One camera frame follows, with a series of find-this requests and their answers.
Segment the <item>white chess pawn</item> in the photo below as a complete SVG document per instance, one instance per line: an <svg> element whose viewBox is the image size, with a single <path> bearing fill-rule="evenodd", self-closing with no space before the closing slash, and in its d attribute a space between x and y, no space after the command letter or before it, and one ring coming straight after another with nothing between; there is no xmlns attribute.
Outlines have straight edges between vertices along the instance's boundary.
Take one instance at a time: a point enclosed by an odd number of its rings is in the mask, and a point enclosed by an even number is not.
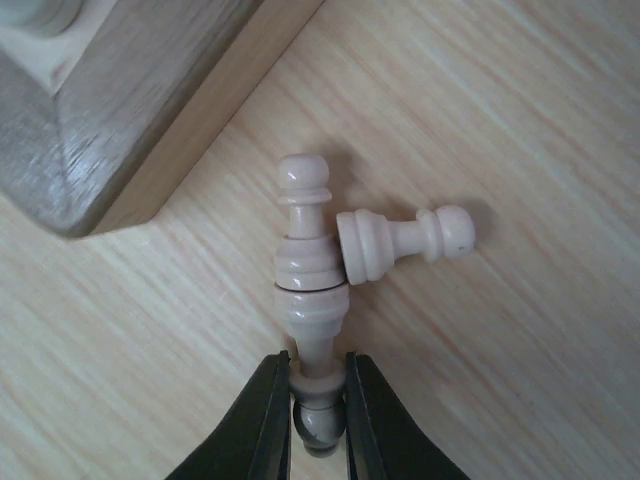
<svg viewBox="0 0 640 480"><path fill-rule="evenodd" d="M82 0L1 0L1 26L56 36L74 22L82 5Z"/></svg>
<svg viewBox="0 0 640 480"><path fill-rule="evenodd" d="M323 205L332 199L327 162L315 154L288 155L279 164L278 180L289 227L274 257L276 284L302 292L344 284L342 257L323 214Z"/></svg>
<svg viewBox="0 0 640 480"><path fill-rule="evenodd" d="M390 221L366 209L336 216L347 279L352 285L381 279L403 257L428 262L457 258L474 248L476 232L468 212L456 205L421 209L414 221Z"/></svg>

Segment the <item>white chess piece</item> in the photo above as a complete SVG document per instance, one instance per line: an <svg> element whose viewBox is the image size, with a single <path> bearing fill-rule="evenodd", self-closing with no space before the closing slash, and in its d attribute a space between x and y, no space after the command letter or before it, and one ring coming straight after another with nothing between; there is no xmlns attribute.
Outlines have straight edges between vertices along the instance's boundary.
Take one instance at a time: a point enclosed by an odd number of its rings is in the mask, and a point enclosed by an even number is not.
<svg viewBox="0 0 640 480"><path fill-rule="evenodd" d="M349 310L349 287L301 292L277 287L276 313L295 342L290 366L293 421L307 451L324 455L338 445L346 428L345 366L334 357L334 341Z"/></svg>

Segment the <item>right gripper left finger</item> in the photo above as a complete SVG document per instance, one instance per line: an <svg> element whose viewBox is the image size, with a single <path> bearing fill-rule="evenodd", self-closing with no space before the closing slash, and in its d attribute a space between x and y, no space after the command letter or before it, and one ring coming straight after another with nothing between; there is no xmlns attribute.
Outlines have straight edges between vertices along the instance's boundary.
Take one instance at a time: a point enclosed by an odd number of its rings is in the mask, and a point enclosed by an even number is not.
<svg viewBox="0 0 640 480"><path fill-rule="evenodd" d="M214 431L169 475L179 480L287 479L289 355L266 356Z"/></svg>

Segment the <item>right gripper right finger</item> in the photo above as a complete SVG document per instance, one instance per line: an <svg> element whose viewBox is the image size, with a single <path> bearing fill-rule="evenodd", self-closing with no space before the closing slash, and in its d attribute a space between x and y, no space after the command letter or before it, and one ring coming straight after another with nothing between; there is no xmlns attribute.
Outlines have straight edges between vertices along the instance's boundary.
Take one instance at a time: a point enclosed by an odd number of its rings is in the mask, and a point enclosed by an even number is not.
<svg viewBox="0 0 640 480"><path fill-rule="evenodd" d="M422 432L370 356L346 355L345 399L350 479L469 479Z"/></svg>

